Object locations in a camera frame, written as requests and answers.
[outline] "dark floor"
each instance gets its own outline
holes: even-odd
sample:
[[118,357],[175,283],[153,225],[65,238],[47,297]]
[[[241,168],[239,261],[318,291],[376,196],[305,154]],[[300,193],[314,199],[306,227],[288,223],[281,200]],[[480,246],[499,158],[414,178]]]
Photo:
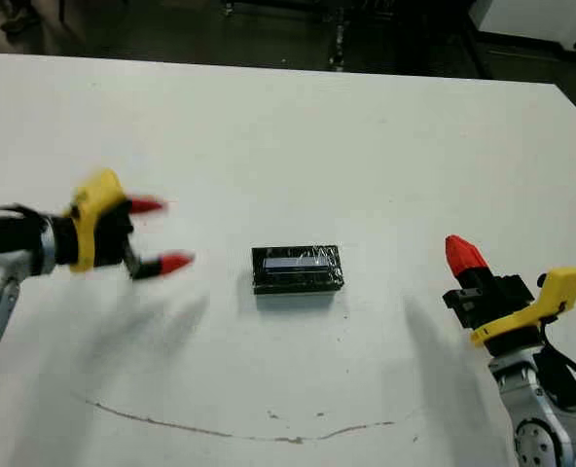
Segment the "dark floor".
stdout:
[[[325,16],[236,4],[227,18],[220,0],[66,3],[62,24],[57,18],[58,0],[33,0],[42,23],[13,38],[0,30],[0,53],[329,69],[335,29]],[[8,13],[0,0],[0,24]],[[447,21],[438,16],[434,15],[440,22]],[[346,29],[344,71],[481,77],[467,36],[455,27],[431,27],[434,21],[422,17],[353,21]],[[474,37],[483,75],[556,83],[576,105],[575,56],[544,44]]]

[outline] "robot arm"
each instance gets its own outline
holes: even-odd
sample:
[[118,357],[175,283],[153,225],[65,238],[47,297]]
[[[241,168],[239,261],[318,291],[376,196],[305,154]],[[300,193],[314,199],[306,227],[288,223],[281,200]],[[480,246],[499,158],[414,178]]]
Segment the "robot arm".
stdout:
[[162,209],[152,198],[128,198],[111,170],[92,177],[76,192],[62,215],[20,205],[0,206],[0,341],[18,301],[19,285],[32,275],[49,274],[56,265],[75,272],[124,262],[138,280],[170,273],[193,260],[171,253],[141,261],[128,236],[130,214]]
[[500,397],[513,424],[521,466],[576,467],[576,364],[548,341],[545,328],[576,302],[576,269],[553,269],[539,278],[536,302],[518,275],[494,276],[478,249],[446,241],[461,290],[444,295],[461,325],[484,345]]

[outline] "white cabinet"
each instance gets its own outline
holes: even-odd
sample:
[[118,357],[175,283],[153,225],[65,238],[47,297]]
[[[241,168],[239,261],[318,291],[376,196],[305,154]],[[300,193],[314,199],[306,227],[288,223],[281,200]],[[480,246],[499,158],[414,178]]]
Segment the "white cabinet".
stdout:
[[483,32],[554,41],[576,51],[576,2],[478,0],[470,17]]

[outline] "white tabletop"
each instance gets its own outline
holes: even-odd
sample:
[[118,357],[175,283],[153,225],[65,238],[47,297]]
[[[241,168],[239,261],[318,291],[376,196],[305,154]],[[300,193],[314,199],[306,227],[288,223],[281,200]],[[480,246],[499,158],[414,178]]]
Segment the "white tabletop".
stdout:
[[[444,238],[534,282],[576,266],[576,109],[554,86],[0,55],[0,203],[59,212],[101,166],[197,253],[24,282],[0,466],[514,465],[442,295]],[[331,243],[331,303],[256,299],[250,248]],[[552,326],[576,359],[576,309]]]

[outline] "black rectangular object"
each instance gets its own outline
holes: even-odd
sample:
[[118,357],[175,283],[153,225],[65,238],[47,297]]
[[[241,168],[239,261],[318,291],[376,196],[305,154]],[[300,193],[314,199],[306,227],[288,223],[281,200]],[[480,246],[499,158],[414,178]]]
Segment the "black rectangular object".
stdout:
[[330,292],[344,285],[335,245],[252,248],[251,259],[256,295]]

